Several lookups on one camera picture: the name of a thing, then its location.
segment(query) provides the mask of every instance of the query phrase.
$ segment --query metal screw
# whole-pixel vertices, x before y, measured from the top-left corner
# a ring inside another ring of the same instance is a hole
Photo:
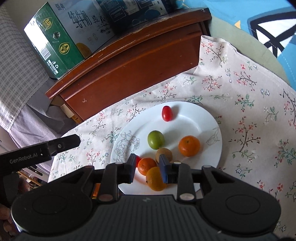
[[[111,194],[102,194],[99,196],[99,200],[101,202],[110,202],[113,200],[113,196]]]
[[[183,193],[180,195],[180,199],[183,201],[191,201],[194,199],[194,195],[191,193]]]

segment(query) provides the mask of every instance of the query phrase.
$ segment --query kiwi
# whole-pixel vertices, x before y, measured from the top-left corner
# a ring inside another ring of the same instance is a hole
[[[169,162],[172,161],[172,159],[173,159],[172,152],[167,148],[159,148],[156,152],[156,157],[155,157],[157,163],[159,163],[159,156],[161,154],[164,154]]]

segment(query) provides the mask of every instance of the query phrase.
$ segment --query brown wooden drawer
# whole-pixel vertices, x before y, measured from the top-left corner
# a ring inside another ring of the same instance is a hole
[[[60,95],[86,120],[104,108],[198,64],[200,23],[139,43],[80,77]]]

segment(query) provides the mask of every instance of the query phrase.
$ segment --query wooden cabinet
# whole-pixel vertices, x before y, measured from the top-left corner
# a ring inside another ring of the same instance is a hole
[[[198,64],[208,9],[178,10],[112,39],[46,94],[60,95],[82,120]]]

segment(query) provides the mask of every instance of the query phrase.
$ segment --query yellow triangle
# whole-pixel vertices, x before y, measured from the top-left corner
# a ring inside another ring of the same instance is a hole
[[[238,20],[234,25],[235,25],[237,28],[241,29],[241,28],[240,28],[240,20]]]

